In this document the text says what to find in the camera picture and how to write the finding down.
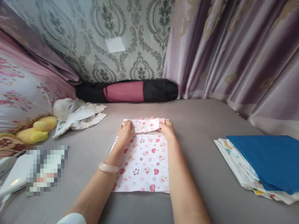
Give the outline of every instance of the pink bag panel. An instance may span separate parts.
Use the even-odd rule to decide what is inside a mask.
[[[107,102],[144,102],[143,81],[121,82],[103,88]]]

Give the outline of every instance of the hand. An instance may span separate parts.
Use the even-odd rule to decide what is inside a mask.
[[[119,128],[117,142],[126,145],[133,138],[134,134],[134,125],[132,124],[132,121],[125,121],[124,125],[121,125]]]
[[[173,125],[170,121],[165,121],[165,124],[162,122],[159,122],[160,127],[161,127],[161,131],[165,136],[165,139],[170,139],[172,137],[175,137],[175,132],[173,129]]]

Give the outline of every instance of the white paper note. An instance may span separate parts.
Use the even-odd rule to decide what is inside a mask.
[[[125,51],[125,45],[122,40],[122,37],[105,39],[105,42],[110,53]]]

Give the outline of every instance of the pink floral bedding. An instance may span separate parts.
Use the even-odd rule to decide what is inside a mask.
[[[52,104],[64,98],[76,99],[75,88],[0,31],[0,133],[31,127],[51,115]]]

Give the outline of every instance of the blue cloth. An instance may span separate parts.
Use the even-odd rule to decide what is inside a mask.
[[[299,141],[290,136],[227,136],[266,190],[299,192]]]

